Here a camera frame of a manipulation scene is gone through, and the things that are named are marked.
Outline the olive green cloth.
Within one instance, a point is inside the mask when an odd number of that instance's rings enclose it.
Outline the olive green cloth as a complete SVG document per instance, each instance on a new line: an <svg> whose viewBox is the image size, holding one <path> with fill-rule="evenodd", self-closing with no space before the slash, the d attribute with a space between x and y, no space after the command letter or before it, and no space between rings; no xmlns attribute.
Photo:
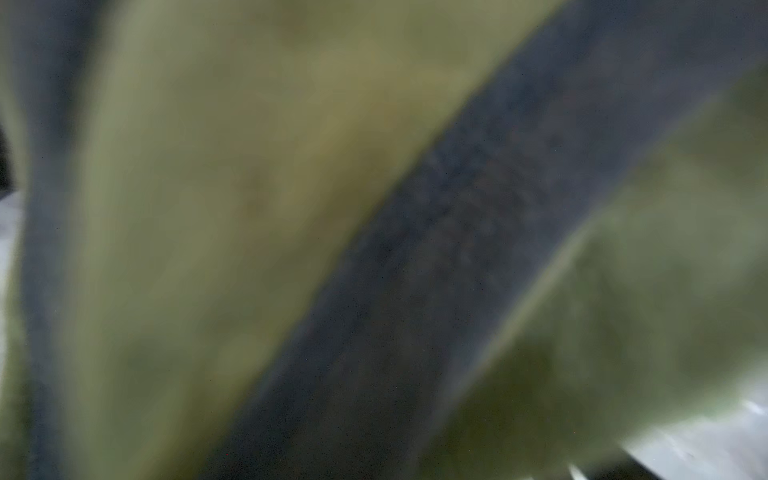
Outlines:
<svg viewBox="0 0 768 480"><path fill-rule="evenodd" d="M767 369L763 1L5 1L5 479L524 479Z"/></svg>

